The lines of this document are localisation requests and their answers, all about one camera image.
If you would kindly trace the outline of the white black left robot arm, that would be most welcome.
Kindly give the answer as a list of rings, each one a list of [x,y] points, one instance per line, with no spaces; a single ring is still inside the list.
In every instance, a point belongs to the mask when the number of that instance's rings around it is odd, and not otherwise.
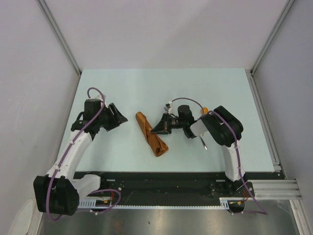
[[[74,215],[79,202],[93,192],[104,195],[108,183],[100,176],[86,174],[74,179],[77,166],[100,129],[107,132],[127,122],[114,103],[99,98],[87,99],[84,110],[71,126],[71,133],[62,155],[44,176],[33,182],[37,208],[40,212]]]

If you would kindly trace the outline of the orange plastic spoon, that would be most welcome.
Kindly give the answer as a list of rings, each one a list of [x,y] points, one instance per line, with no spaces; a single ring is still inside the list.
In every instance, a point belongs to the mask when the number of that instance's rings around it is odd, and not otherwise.
[[[208,109],[206,107],[201,108],[201,114],[205,115],[208,113]]]

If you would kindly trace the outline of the silver metal fork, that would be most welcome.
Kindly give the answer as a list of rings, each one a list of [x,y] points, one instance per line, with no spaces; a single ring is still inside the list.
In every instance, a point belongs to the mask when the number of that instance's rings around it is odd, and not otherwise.
[[[205,150],[207,150],[207,145],[206,145],[205,141],[203,140],[203,138],[201,136],[199,136],[199,138],[203,144],[203,147],[205,148]]]

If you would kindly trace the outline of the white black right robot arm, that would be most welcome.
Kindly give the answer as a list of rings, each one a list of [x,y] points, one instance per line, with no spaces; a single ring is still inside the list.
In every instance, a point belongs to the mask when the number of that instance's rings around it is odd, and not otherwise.
[[[230,196],[238,196],[242,191],[244,195],[251,195],[240,160],[239,141],[244,130],[242,123],[224,106],[218,106],[198,119],[193,117],[188,105],[180,105],[177,116],[169,112],[170,108],[171,105],[167,104],[167,112],[152,128],[151,133],[169,135],[173,129],[182,129],[187,138],[194,139],[209,132],[213,140],[222,148],[226,192]]]

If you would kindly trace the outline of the orange-brown cloth napkin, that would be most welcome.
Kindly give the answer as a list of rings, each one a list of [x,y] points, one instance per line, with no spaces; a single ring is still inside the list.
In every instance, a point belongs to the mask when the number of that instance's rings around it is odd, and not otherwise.
[[[148,122],[146,116],[142,112],[137,112],[135,119],[153,154],[156,157],[165,154],[169,150],[169,147],[157,134],[151,133],[152,126]]]

